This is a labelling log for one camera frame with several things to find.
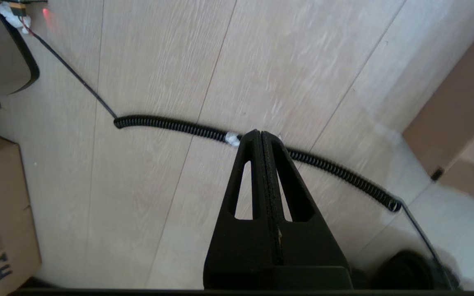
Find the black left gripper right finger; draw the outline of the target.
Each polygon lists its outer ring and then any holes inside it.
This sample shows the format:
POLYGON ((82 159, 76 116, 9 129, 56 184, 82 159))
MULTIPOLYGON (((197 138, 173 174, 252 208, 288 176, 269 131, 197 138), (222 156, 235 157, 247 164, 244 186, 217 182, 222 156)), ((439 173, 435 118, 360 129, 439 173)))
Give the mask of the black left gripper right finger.
POLYGON ((274 264, 348 268, 348 262, 282 141, 261 133, 274 264))

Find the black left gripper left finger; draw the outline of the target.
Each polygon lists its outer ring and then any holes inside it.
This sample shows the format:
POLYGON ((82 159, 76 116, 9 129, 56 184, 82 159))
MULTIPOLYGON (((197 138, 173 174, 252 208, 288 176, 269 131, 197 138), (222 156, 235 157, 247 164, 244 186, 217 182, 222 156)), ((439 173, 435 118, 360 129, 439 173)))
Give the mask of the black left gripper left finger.
POLYGON ((278 258, 264 148, 258 130, 248 132, 239 144, 204 263, 205 289, 256 289, 259 274, 278 258), (241 220, 235 214, 246 163, 251 165, 253 217, 241 220))

